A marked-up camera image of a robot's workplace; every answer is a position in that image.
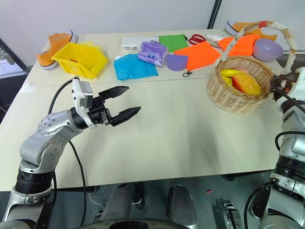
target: wall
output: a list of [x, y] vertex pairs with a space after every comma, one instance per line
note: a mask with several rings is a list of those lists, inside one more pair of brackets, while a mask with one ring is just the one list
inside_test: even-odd
[[1, 0], [0, 38], [33, 65], [47, 36], [207, 28], [214, 0]]
[[[296, 39], [297, 49], [305, 50], [305, 1], [304, 0], [223, 0], [214, 28], [223, 28], [227, 20], [253, 22], [274, 21], [282, 23]], [[272, 29], [263, 29], [274, 34]], [[282, 35], [277, 40], [288, 49]]]

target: yellow container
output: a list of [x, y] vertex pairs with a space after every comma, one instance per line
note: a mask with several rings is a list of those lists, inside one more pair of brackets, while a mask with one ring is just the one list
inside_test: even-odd
[[108, 59], [97, 48], [69, 42], [55, 55], [64, 71], [93, 79], [108, 62]]

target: scissors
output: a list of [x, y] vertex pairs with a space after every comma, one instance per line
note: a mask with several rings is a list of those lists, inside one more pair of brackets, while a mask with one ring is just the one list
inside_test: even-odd
[[201, 42], [206, 41], [206, 39], [199, 35], [199, 34], [194, 34], [190, 39], [189, 39], [189, 43], [190, 44], [199, 44]]

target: basket handle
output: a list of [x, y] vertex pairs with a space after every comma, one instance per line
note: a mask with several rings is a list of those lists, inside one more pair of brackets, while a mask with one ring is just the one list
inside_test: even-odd
[[295, 61], [295, 52], [296, 52], [296, 42], [295, 39], [292, 37], [292, 35], [290, 34], [288, 28], [278, 22], [272, 22], [272, 21], [258, 21], [255, 23], [252, 23], [246, 27], [244, 27], [242, 30], [240, 30], [240, 32], [235, 36], [235, 38], [229, 43], [229, 45], [227, 46], [226, 50], [224, 51], [224, 53], [222, 54], [222, 56], [215, 62], [215, 66], [217, 66], [217, 64], [219, 63], [220, 60], [225, 61], [228, 56], [229, 56], [229, 52], [231, 51], [231, 49], [234, 47], [234, 45], [237, 43], [237, 41], [246, 33], [246, 32], [250, 32], [252, 30], [255, 30], [257, 28], [261, 28], [261, 27], [268, 27], [268, 28], [273, 28], [276, 30], [279, 30], [286, 42], [288, 43], [290, 50], [289, 50], [289, 56], [287, 59], [287, 63], [286, 66], [283, 68], [282, 72], [280, 74], [288, 74], [291, 72], [291, 66], [293, 65], [294, 61]]

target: wicker basket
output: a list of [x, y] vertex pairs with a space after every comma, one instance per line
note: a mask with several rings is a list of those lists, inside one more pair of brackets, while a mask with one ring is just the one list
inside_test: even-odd
[[[244, 32], [256, 29], [258, 26], [266, 26], [274, 29], [278, 29], [284, 35], [287, 43], [290, 46], [290, 54], [287, 60], [286, 67], [281, 74], [288, 74], [295, 59], [296, 46], [295, 42], [289, 33], [289, 30], [279, 23], [273, 23], [270, 21], [256, 22], [241, 30], [238, 35], [228, 45], [227, 49], [223, 53], [220, 59], [215, 63], [216, 67], [211, 74], [211, 77], [207, 84], [207, 92], [211, 100], [224, 110], [233, 113], [248, 113], [257, 108], [264, 100], [267, 99], [270, 91], [270, 80], [274, 74], [260, 61], [246, 56], [234, 56], [228, 57], [229, 51], [234, 44], [244, 35]], [[221, 77], [220, 71], [223, 69], [233, 69], [236, 67], [245, 67], [249, 70], [250, 74], [256, 79], [262, 88], [262, 94], [249, 95], [242, 93], [226, 84]]]

